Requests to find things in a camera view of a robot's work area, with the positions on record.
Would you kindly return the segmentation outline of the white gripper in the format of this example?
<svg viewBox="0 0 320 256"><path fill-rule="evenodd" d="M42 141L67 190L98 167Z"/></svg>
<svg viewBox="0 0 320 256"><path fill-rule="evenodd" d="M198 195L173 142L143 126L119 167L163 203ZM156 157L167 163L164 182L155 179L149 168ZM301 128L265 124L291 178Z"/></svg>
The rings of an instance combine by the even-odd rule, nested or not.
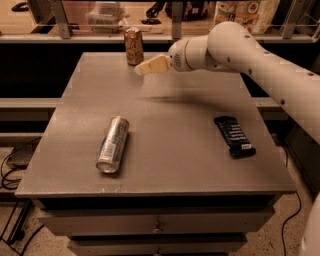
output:
<svg viewBox="0 0 320 256"><path fill-rule="evenodd" d="M214 59L208 52L207 39L208 36L199 36L179 40L169 48L169 57L159 54L145 60L135 67L135 72L138 75L163 73L167 72L171 65L179 72L210 70L214 67Z"/></svg>

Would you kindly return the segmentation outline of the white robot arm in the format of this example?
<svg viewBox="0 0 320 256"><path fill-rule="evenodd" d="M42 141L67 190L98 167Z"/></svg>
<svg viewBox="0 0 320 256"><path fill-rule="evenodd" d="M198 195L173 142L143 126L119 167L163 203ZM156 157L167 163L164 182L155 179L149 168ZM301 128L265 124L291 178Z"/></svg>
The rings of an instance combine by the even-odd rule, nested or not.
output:
<svg viewBox="0 0 320 256"><path fill-rule="evenodd" d="M320 76L264 49L246 28L222 22L135 67L139 75L208 70L248 75L320 144Z"/></svg>

